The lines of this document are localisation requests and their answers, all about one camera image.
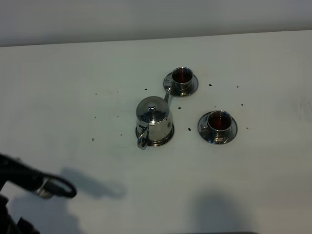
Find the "stainless steel teapot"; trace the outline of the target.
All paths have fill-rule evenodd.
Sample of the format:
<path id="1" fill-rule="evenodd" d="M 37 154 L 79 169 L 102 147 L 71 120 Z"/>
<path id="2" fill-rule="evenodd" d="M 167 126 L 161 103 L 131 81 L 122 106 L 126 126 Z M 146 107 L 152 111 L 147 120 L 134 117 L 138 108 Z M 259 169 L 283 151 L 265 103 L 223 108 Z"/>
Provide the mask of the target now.
<path id="1" fill-rule="evenodd" d="M 149 125 L 165 121 L 173 123 L 173 115 L 168 104 L 170 94 L 171 88 L 168 88 L 165 98 L 150 96 L 143 99 L 136 108 L 136 126 L 139 124 L 145 127 L 144 131 L 146 131 Z M 137 146 L 141 138 L 142 136 L 137 138 Z"/>

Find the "steel teapot saucer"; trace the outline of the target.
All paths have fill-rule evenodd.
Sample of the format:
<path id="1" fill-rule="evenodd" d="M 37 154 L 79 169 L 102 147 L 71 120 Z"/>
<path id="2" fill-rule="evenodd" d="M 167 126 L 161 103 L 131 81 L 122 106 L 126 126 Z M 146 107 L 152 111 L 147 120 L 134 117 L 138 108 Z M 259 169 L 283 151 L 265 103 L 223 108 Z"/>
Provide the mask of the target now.
<path id="1" fill-rule="evenodd" d="M 138 141 L 138 147 L 144 148 L 147 146 L 158 147 L 168 143 L 174 135 L 174 125 L 172 122 L 163 122 L 154 125 L 149 125 L 147 130 L 145 127 L 137 124 L 136 137 L 142 138 Z"/>

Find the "far stainless steel teacup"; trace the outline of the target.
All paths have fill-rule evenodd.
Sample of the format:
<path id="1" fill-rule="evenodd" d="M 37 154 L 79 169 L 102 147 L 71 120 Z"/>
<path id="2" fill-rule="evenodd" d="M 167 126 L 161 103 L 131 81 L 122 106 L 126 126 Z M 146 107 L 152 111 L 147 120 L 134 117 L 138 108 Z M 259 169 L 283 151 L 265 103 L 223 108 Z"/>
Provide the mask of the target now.
<path id="1" fill-rule="evenodd" d="M 193 71 L 190 68 L 178 67 L 167 75 L 164 81 L 173 84 L 178 90 L 184 90 L 190 86 L 193 76 Z"/>

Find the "stainless steel teacup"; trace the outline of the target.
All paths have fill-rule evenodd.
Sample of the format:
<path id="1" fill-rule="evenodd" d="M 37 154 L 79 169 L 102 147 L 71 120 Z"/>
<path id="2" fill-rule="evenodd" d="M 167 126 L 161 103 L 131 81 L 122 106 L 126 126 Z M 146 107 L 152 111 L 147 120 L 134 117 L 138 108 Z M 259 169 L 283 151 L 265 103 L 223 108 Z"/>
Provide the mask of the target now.
<path id="1" fill-rule="evenodd" d="M 213 135 L 224 136 L 231 131 L 234 123 L 232 116 L 223 110 L 215 110 L 206 113 L 199 121 L 201 132 L 212 133 Z"/>
<path id="2" fill-rule="evenodd" d="M 167 75 L 164 81 L 173 84 L 178 90 L 184 90 L 190 86 L 193 76 L 193 71 L 190 68 L 178 67 Z"/>

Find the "near stainless steel teacup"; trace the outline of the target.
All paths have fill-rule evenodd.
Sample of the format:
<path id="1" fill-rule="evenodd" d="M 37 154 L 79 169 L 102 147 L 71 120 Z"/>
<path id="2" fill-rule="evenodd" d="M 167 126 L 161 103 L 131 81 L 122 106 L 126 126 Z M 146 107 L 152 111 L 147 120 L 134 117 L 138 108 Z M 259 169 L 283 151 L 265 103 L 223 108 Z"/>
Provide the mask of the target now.
<path id="1" fill-rule="evenodd" d="M 234 123 L 232 116 L 223 110 L 215 110 L 206 113 L 199 121 L 201 132 L 212 133 L 213 135 L 224 136 L 231 131 Z"/>

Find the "far steel saucer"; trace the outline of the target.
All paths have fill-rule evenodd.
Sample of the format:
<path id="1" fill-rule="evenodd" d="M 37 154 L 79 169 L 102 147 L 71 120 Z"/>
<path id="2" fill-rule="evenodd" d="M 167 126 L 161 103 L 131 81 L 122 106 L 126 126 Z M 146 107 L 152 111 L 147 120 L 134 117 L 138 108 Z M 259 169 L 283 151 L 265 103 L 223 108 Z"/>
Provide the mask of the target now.
<path id="1" fill-rule="evenodd" d="M 167 91 L 167 89 L 172 86 L 171 95 L 178 98 L 184 98 L 191 96 L 194 94 L 199 86 L 198 79 L 196 75 L 193 75 L 192 80 L 188 84 L 188 87 L 178 89 L 173 85 L 172 73 L 169 73 L 163 81 L 163 87 Z"/>

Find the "near steel saucer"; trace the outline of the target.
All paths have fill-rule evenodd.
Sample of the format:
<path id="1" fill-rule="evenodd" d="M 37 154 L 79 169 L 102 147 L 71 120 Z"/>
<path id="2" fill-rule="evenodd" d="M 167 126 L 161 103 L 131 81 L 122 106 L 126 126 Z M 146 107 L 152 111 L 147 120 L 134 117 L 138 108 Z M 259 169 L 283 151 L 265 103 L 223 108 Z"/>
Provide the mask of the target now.
<path id="1" fill-rule="evenodd" d="M 232 141 L 236 137 L 238 127 L 237 127 L 237 123 L 236 123 L 234 118 L 233 118 L 234 123 L 232 124 L 231 131 L 227 135 L 224 135 L 224 136 L 213 135 L 212 133 L 208 133 L 208 132 L 201 132 L 199 130 L 199 121 L 197 124 L 197 129 L 198 129 L 199 135 L 208 143 L 216 144 L 216 145 L 226 144 L 226 143 L 229 143 L 230 141 Z"/>

